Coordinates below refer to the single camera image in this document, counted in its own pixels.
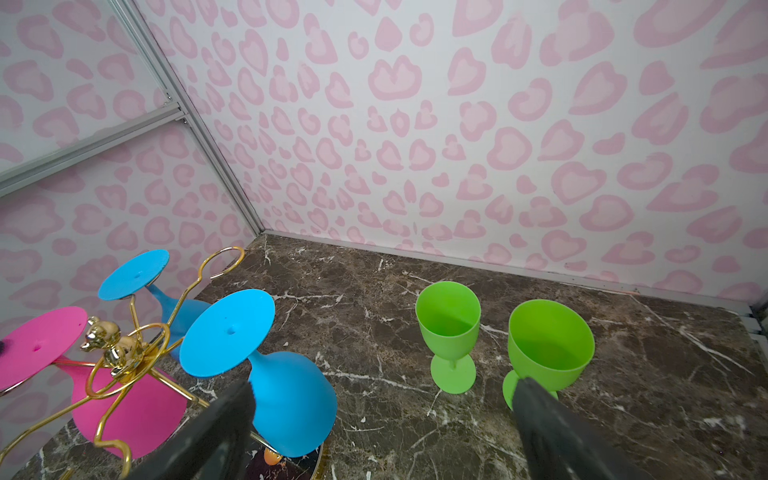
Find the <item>gold wire holder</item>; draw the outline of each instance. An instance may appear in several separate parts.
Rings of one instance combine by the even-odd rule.
[[[196,287],[197,285],[200,284],[200,282],[203,281],[203,269],[208,264],[208,262],[210,262],[214,257],[217,257],[218,255],[230,250],[237,250],[240,253],[237,260],[235,260],[234,263],[232,263],[226,269],[224,269],[224,271],[211,276],[210,277],[211,280],[215,280],[220,276],[226,275],[227,273],[231,272],[234,268],[236,268],[238,265],[240,265],[243,262],[243,259],[245,258],[245,249],[242,247],[226,247],[214,253],[207,259],[205,259],[205,261],[200,265],[200,268],[197,269],[197,279],[187,287],[184,293],[181,294],[181,297],[177,301],[176,306],[174,307],[174,311],[171,313],[170,317],[168,318],[167,323],[148,323],[147,325],[143,325],[143,326],[140,325],[138,314],[136,311],[136,296],[131,295],[130,302],[128,303],[128,309],[131,312],[131,320],[134,324],[134,330],[128,333],[126,336],[120,336],[120,339],[130,339],[130,341],[126,340],[124,344],[121,346],[118,346],[116,343],[109,343],[109,344],[104,344],[103,342],[95,343],[95,345],[98,345],[98,346],[90,346],[89,343],[85,343],[82,346],[82,348],[87,350],[103,347],[102,349],[104,350],[104,355],[102,355],[101,358],[99,358],[99,360],[96,363],[75,362],[72,360],[65,360],[65,359],[55,360],[53,362],[54,365],[76,365],[76,366],[91,367],[91,372],[88,374],[88,379],[85,382],[86,396],[83,399],[78,400],[77,402],[68,406],[67,408],[62,409],[54,413],[53,415],[50,415],[46,419],[43,419],[40,422],[35,423],[32,427],[26,429],[21,435],[16,437],[4,449],[0,450],[0,465],[2,464],[6,455],[15,446],[17,446],[19,442],[27,438],[34,431],[42,428],[43,426],[47,425],[50,422],[53,422],[58,418],[61,418],[63,415],[66,415],[67,413],[71,412],[72,410],[75,410],[77,407],[82,406],[87,402],[90,402],[91,400],[100,400],[100,399],[106,399],[112,396],[117,396],[117,398],[112,402],[112,405],[110,405],[110,407],[101,417],[101,420],[99,421],[98,426],[96,428],[93,444],[94,446],[99,448],[116,448],[121,451],[121,453],[123,454],[121,478],[125,478],[128,475],[128,473],[131,471],[131,460],[132,460],[131,447],[126,442],[123,442],[122,440],[119,440],[119,439],[103,440],[102,435],[104,434],[104,427],[106,426],[107,420],[109,420],[110,415],[112,415],[114,410],[120,405],[120,403],[123,401],[125,396],[131,391],[131,388],[133,388],[135,383],[141,380],[142,378],[144,378],[144,375],[147,375],[147,374],[153,376],[155,379],[159,380],[165,386],[174,390],[179,395],[182,395],[184,398],[192,402],[193,405],[199,405],[202,407],[210,406],[210,404],[205,400],[190,393],[184,387],[180,386],[173,380],[168,379],[162,373],[157,371],[154,368],[154,366],[163,355],[168,354],[171,350],[178,347],[184,340],[184,338],[181,338],[178,341],[176,341],[173,345],[168,346],[168,343],[170,341],[170,326],[173,324],[174,320],[176,319],[176,315],[179,313],[179,310],[181,309],[181,305],[187,299],[187,295],[189,295],[190,291],[192,291],[194,287]],[[99,331],[98,329],[100,328],[100,326],[103,326],[110,322],[102,322],[97,317],[91,317],[89,319],[89,323],[91,324],[91,327],[89,327],[88,333],[86,334],[87,339],[92,339],[91,337],[93,336],[93,337],[96,337],[95,338],[96,340],[100,340],[96,335],[96,333]],[[142,336],[142,332],[150,328],[160,328],[162,331],[150,343],[145,343],[144,338]],[[133,349],[123,348],[126,345],[133,347]],[[130,359],[135,360],[135,362],[127,362],[129,360],[128,358],[129,356],[130,356]],[[98,372],[98,370],[101,368],[112,368],[113,379],[105,387],[99,389],[98,391],[94,391],[93,382],[96,377],[96,372]],[[0,396],[6,394],[7,392],[10,392],[11,390],[21,385],[25,381],[26,380],[23,380],[19,384],[14,385],[10,389],[7,389],[5,392],[0,392]],[[121,383],[121,386],[116,388],[115,390],[110,391],[110,389],[115,385],[117,385],[118,383]],[[253,431],[251,432],[251,437],[257,440],[259,443],[263,444],[266,448],[272,450],[273,452],[275,451],[270,446],[270,444],[266,442],[265,439],[260,437],[255,432]],[[67,471],[63,474],[63,476],[61,476],[60,480],[65,480],[66,478],[70,478],[73,473],[74,473],[74,470],[72,468],[68,468]]]

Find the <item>pink leopard print wall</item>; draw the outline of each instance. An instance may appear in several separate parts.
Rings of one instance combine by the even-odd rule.
[[[273,229],[752,301],[761,0],[139,0]]]
[[[106,2],[0,2],[0,170],[165,102]]]

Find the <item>pink heart pattern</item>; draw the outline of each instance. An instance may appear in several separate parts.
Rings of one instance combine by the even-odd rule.
[[[168,3],[140,8],[273,228],[709,296],[761,293],[749,258],[761,250],[751,246],[762,244],[758,209],[768,201],[762,2],[654,0],[635,18],[628,2],[560,0],[544,18],[501,0],[457,0],[447,16],[419,2],[356,0],[341,29],[339,2],[239,0],[221,15],[198,5],[195,17]],[[39,22],[37,54],[55,55],[48,28],[65,47],[65,31],[100,35],[87,22],[81,32],[62,25]],[[446,49],[425,54],[433,45]],[[72,64],[82,73],[66,91],[98,86],[98,63],[85,66]],[[110,68],[119,84],[122,67]],[[81,87],[71,104],[30,117],[23,99],[47,103],[35,94],[49,95],[53,74],[39,60],[24,73],[14,85],[29,93],[8,95],[21,108],[0,95],[0,128],[66,107],[79,132],[63,111],[38,122],[46,139],[65,143],[101,114],[95,95],[112,114],[114,94]],[[28,158],[16,148],[0,145],[0,157]],[[158,184],[151,200],[127,206],[173,209],[171,191],[199,181],[175,167],[158,174],[173,174],[170,195]],[[108,185],[144,173],[121,170]],[[206,221],[210,209],[197,208]],[[131,216],[155,216],[140,210]],[[715,269],[720,257],[735,263]],[[750,277],[729,277],[736,264]]]

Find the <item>wine glass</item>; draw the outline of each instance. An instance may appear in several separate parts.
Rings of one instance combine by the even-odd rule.
[[[437,282],[416,300],[416,317],[427,347],[435,354],[430,373],[443,392],[459,394],[475,383],[477,370],[469,353],[480,331],[480,301],[456,282]]]
[[[256,398],[253,427],[287,457],[320,446],[336,421],[336,392],[315,363],[293,352],[264,355],[257,348],[272,328],[275,302],[263,290],[241,290],[203,312],[181,343],[182,368],[208,378],[251,363]]]
[[[161,322],[168,323],[168,319],[174,311],[178,300],[163,293],[162,290],[157,288],[154,281],[160,276],[166,265],[168,265],[169,259],[170,254],[167,250],[150,250],[135,256],[120,265],[117,270],[104,280],[99,288],[98,297],[108,302],[120,300],[146,287],[157,301],[160,302],[162,309]],[[176,319],[170,326],[170,344],[175,343],[186,335],[197,317],[209,306],[210,303],[202,300],[185,299],[179,309],[179,313],[176,315]],[[179,360],[178,349],[171,350],[170,355],[177,361]]]
[[[581,316],[562,303],[529,300],[509,316],[509,361],[504,400],[512,408],[519,379],[531,377],[555,398],[578,379],[594,355],[594,336]]]

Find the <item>wallpaper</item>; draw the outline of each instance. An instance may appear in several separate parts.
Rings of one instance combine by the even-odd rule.
[[[763,0],[138,0],[270,228],[752,301]]]
[[[118,266],[147,250],[169,250],[156,284],[178,298],[208,255],[252,239],[188,130],[164,125],[0,199],[0,338],[68,305],[130,331],[127,301],[96,296]],[[211,274],[233,260],[223,257],[209,264]],[[160,321],[160,304],[146,290],[138,294],[137,310],[143,323]],[[68,356],[83,359],[78,347]],[[69,377],[52,367],[2,397],[0,445],[69,405],[70,397]],[[0,478],[10,478],[63,423],[14,449]]]
[[[0,2],[0,171],[166,98],[106,0]]]

